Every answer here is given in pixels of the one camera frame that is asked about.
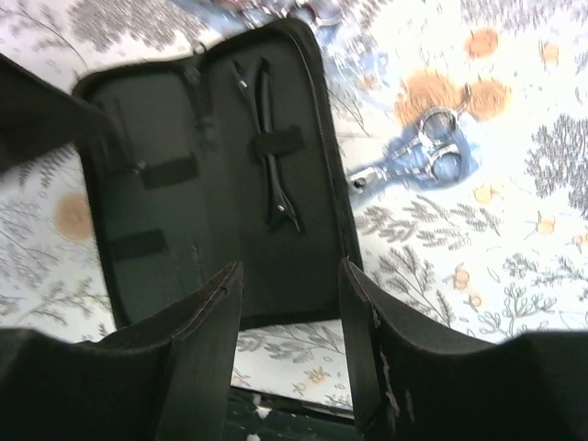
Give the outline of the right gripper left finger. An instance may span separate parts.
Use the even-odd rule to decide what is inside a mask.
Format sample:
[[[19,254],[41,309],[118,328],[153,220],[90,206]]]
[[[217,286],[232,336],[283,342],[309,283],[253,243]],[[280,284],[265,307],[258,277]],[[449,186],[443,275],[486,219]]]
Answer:
[[[243,298],[226,265],[195,293],[89,345],[92,440],[220,440]]]

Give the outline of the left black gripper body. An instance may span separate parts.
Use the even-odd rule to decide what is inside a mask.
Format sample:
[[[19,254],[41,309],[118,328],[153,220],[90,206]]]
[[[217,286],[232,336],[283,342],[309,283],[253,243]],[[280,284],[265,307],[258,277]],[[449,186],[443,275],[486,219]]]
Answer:
[[[110,121],[85,101],[1,57],[1,171],[74,142],[110,137]]]

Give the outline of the black zippered tool case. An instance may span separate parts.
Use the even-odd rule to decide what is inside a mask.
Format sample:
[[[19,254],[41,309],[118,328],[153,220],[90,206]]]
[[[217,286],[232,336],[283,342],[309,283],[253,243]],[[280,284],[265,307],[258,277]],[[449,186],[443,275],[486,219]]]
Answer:
[[[303,224],[266,224],[263,165],[232,63],[270,63],[274,128],[302,145],[278,158]],[[232,262],[244,269],[241,326],[332,320],[341,259],[360,262],[321,52],[310,27],[280,19],[180,59],[125,64],[73,95],[110,121],[79,153],[115,322],[185,297]]]

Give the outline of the floral patterned table mat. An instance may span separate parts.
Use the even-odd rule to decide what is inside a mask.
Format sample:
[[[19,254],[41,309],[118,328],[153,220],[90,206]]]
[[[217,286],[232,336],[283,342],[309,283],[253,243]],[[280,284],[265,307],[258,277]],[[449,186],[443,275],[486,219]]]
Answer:
[[[353,203],[377,283],[493,343],[587,330],[587,1],[1,1],[1,53],[68,90],[288,15],[319,41],[349,171],[432,107],[483,153],[463,187]],[[1,326],[19,325],[115,330],[73,147],[1,175]],[[235,355],[233,386],[352,409],[338,321],[242,332]]]

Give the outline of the silver hair scissors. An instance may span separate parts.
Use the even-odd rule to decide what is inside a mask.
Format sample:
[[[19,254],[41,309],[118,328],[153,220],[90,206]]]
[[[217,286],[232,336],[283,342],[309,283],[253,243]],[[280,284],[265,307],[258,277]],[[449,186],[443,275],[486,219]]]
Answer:
[[[476,149],[466,139],[461,124],[470,99],[471,87],[464,85],[458,108],[437,106],[426,110],[409,140],[390,143],[380,160],[347,175],[349,189],[359,194],[403,184],[429,190],[465,181],[480,167]]]

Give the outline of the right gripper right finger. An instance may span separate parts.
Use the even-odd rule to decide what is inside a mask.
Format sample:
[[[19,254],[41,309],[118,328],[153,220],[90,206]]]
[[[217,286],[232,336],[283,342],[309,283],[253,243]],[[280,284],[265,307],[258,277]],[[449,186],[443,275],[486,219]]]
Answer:
[[[384,292],[349,259],[340,262],[339,307],[356,428],[366,440],[429,440],[413,422],[408,377],[420,350],[448,357],[489,343],[453,331]]]

